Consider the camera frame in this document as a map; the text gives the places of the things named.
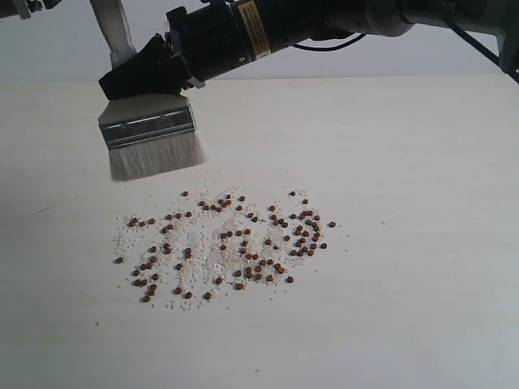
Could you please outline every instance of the paintbrush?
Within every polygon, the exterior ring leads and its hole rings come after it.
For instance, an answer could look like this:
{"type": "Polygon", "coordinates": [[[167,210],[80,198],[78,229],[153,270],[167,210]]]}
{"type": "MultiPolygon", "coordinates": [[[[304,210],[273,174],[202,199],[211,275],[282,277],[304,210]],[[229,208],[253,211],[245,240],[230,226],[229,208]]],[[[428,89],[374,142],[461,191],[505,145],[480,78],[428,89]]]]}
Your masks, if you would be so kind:
{"type": "MultiPolygon", "coordinates": [[[[90,0],[116,69],[136,55],[120,0],[90,0]]],[[[130,181],[207,160],[186,97],[143,94],[111,100],[98,119],[112,179],[130,181]]]]}

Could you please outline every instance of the white wall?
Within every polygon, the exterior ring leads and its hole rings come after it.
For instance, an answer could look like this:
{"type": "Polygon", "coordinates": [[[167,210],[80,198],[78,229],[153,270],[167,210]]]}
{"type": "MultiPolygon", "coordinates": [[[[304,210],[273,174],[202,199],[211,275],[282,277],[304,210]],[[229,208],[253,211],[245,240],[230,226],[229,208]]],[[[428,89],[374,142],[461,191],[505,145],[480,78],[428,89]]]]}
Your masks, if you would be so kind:
{"type": "MultiPolygon", "coordinates": [[[[122,0],[140,49],[167,29],[165,13],[198,0],[122,0]]],[[[494,49],[495,38],[478,36],[494,49]]],[[[88,0],[63,0],[30,20],[0,19],[0,83],[92,80],[109,70],[108,49],[88,0]]],[[[369,36],[337,53],[287,49],[225,75],[225,78],[335,77],[498,71],[448,30],[417,26],[400,38],[369,36]]]]}

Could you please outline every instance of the brush bristles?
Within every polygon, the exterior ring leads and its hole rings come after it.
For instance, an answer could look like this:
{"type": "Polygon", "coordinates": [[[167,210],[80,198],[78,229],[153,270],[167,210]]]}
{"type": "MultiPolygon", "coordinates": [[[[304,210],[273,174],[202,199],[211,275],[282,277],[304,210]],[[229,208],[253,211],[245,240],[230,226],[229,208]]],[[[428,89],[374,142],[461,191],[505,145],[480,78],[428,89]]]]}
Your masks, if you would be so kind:
{"type": "Polygon", "coordinates": [[[112,180],[125,182],[200,165],[207,155],[192,131],[113,149],[109,158],[112,180]]]}

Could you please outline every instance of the white table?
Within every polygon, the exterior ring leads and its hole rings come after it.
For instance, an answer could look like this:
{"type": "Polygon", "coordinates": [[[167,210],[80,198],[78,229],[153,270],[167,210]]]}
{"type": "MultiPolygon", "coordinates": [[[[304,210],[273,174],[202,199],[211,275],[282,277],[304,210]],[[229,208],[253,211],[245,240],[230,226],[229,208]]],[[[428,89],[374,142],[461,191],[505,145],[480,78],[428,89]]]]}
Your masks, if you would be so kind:
{"type": "Polygon", "coordinates": [[[517,86],[219,81],[188,95],[210,162],[113,184],[97,85],[0,87],[0,387],[519,387],[517,86]],[[340,227],[287,293],[139,303],[111,263],[117,218],[160,216],[208,183],[257,203],[302,188],[340,227]]]}

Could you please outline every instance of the warning label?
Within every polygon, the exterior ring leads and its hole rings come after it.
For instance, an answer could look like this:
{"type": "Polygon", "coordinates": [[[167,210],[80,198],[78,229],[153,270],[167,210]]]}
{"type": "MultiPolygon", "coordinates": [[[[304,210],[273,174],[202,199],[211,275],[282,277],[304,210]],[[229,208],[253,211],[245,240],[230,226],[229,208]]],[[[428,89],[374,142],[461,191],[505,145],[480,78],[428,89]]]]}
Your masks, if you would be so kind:
{"type": "Polygon", "coordinates": [[[256,59],[267,57],[270,55],[270,43],[256,3],[254,0],[250,0],[240,4],[238,9],[251,39],[256,59]]]}

